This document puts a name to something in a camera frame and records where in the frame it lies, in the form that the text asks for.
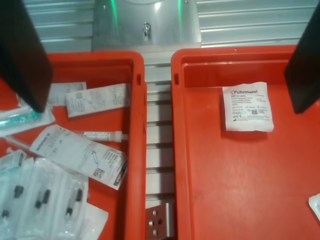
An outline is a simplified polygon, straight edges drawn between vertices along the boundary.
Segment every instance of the metal bracket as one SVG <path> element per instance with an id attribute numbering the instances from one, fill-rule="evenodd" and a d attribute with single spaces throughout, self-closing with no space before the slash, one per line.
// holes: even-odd
<path id="1" fill-rule="evenodd" d="M 171 203 L 145 210 L 145 239 L 173 239 L 175 235 L 174 207 Z"/>

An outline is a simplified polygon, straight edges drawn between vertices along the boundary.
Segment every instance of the green light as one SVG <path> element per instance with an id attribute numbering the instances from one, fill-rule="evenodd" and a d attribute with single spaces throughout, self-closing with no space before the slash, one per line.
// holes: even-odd
<path id="1" fill-rule="evenodd" d="M 183 0 L 178 0 L 178 20 L 179 20 L 179 35 L 180 38 L 182 37 L 182 1 Z"/>
<path id="2" fill-rule="evenodd" d="M 182 0 L 178 0 L 179 23 L 182 22 Z"/>
<path id="3" fill-rule="evenodd" d="M 116 0 L 111 0 L 111 7 L 112 7 L 113 17 L 114 17 L 114 22 L 115 22 L 115 30 L 118 33 L 119 32 L 118 13 L 117 13 L 117 6 L 116 6 L 115 1 Z"/>

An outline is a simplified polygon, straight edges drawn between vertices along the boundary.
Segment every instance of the plastic blister pack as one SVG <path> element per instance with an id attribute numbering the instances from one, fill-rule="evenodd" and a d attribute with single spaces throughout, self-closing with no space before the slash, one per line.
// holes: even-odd
<path id="1" fill-rule="evenodd" d="M 15 236 L 33 168 L 34 160 L 29 158 L 24 160 L 22 168 L 0 176 L 0 240 L 10 240 Z"/>
<path id="2" fill-rule="evenodd" d="M 22 150 L 12 151 L 0 158 L 0 176 L 22 167 L 27 154 Z"/>
<path id="3" fill-rule="evenodd" d="M 16 236 L 48 238 L 61 187 L 62 171 L 53 162 L 37 158 Z"/>
<path id="4" fill-rule="evenodd" d="M 0 112 L 0 137 L 51 124 L 55 120 L 49 106 L 44 113 L 38 113 L 30 106 L 3 111 Z"/>
<path id="5" fill-rule="evenodd" d="M 61 186 L 50 239 L 77 240 L 86 210 L 88 177 L 66 170 Z"/>

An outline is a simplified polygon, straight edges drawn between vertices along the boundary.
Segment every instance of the white paper packet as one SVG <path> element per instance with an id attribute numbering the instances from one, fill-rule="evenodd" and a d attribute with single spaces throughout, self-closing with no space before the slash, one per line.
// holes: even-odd
<path id="1" fill-rule="evenodd" d="M 309 198 L 309 206 L 320 221 L 320 193 Z"/>
<path id="2" fill-rule="evenodd" d="M 267 84 L 255 82 L 222 88 L 227 131 L 272 132 Z"/>
<path id="3" fill-rule="evenodd" d="M 127 172 L 127 158 L 122 151 L 90 141 L 56 124 L 40 133 L 30 151 L 116 190 Z"/>
<path id="4" fill-rule="evenodd" d="M 87 83 L 85 81 L 51 83 L 47 103 L 54 107 L 65 106 L 66 94 L 86 89 Z M 18 94 L 16 95 L 16 98 L 18 99 L 19 107 L 28 106 L 28 104 L 20 96 L 18 96 Z"/>
<path id="5" fill-rule="evenodd" d="M 69 118 L 128 107 L 130 103 L 130 83 L 121 83 L 66 94 L 66 107 Z"/>

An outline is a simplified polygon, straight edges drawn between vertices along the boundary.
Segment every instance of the metal plate with holes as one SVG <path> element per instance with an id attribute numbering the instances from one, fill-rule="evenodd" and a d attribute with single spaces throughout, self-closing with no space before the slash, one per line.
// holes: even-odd
<path id="1" fill-rule="evenodd" d="M 195 0 L 96 0 L 92 50 L 199 48 Z"/>
<path id="2" fill-rule="evenodd" d="M 167 239 L 174 236 L 174 210 L 171 203 L 148 208 L 145 211 L 145 239 Z"/>

